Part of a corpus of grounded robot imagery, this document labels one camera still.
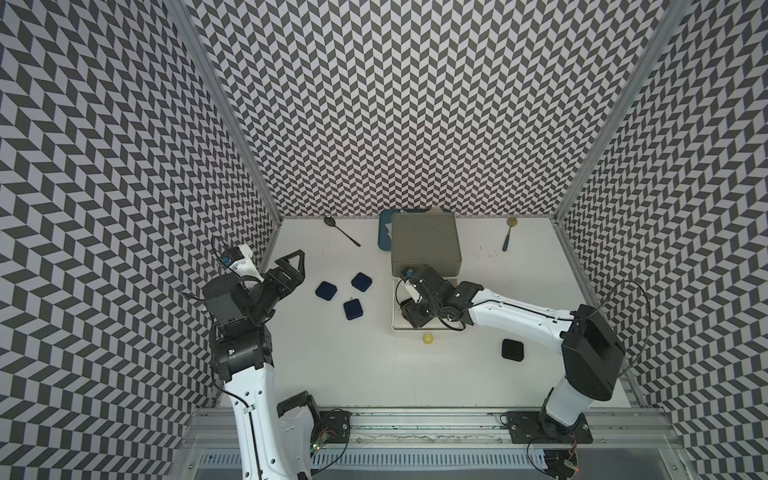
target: gray plastic container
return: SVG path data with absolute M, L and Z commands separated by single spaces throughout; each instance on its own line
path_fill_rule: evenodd
M 392 215 L 392 276 L 422 265 L 441 276 L 458 276 L 462 251 L 454 214 Z

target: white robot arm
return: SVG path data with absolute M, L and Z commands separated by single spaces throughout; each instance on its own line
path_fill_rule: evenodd
M 477 283 L 454 287 L 429 266 L 403 270 L 401 278 L 411 298 L 400 303 L 400 309 L 416 329 L 434 318 L 446 326 L 450 322 L 493 326 L 563 356 L 565 374 L 538 417 L 549 435 L 569 435 L 594 400 L 611 399 L 625 350 L 595 309 L 582 305 L 571 312 L 531 305 Z
M 220 261 L 231 273 L 203 288 L 216 323 L 210 338 L 213 365 L 232 402 L 243 479 L 309 480 L 311 444 L 321 419 L 307 392 L 275 402 L 272 340 L 265 325 L 277 302 L 304 281 L 304 252 L 276 260 L 277 266 L 263 276 L 249 253 L 242 246 L 230 248 Z M 298 268 L 290 264 L 295 257 Z M 570 436 L 593 400 L 611 397 L 624 347 L 595 309 L 544 308 L 476 283 L 454 287 L 428 266 L 406 269 L 401 277 L 411 298 L 400 308 L 415 329 L 435 317 L 444 323 L 494 326 L 563 356 L 565 375 L 538 415 L 539 427 L 551 438 Z

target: chevron patterned wall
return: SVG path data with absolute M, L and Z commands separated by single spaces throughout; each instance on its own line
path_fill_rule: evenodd
M 653 297 L 636 368 L 702 478 L 768 478 L 768 5 L 694 2 L 566 230 L 598 293 Z M 612 303 L 637 354 L 647 322 Z
M 548 214 L 668 0 L 187 0 L 286 215 Z
M 0 45 L 0 478 L 159 479 L 214 395 L 178 292 L 273 222 L 160 0 L 0 1 Z

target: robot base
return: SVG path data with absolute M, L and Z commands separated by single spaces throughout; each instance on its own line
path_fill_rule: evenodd
M 538 419 L 538 410 L 524 410 L 516 412 L 506 412 L 506 426 L 512 443 L 528 444 L 536 443 L 534 439 L 550 439 L 559 443 L 571 444 L 574 442 L 573 435 L 576 435 L 576 442 L 581 444 L 592 443 L 592 433 L 589 431 L 587 419 L 582 413 L 576 421 L 573 432 L 545 432 Z

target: small blue object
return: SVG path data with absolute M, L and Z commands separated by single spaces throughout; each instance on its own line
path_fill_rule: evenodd
M 354 320 L 358 317 L 362 316 L 362 305 L 360 305 L 360 300 L 355 298 L 354 300 L 350 300 L 349 302 L 344 303 L 344 313 L 346 314 L 347 320 Z
M 336 295 L 336 285 L 328 282 L 320 282 L 320 286 L 315 290 L 315 295 L 323 300 L 331 300 Z
M 373 283 L 373 280 L 371 280 L 371 277 L 365 275 L 364 273 L 358 273 L 357 275 L 355 275 L 355 278 L 352 279 L 352 286 L 354 286 L 361 292 L 365 292 L 366 290 L 368 290 L 368 287 L 371 286 L 371 283 Z

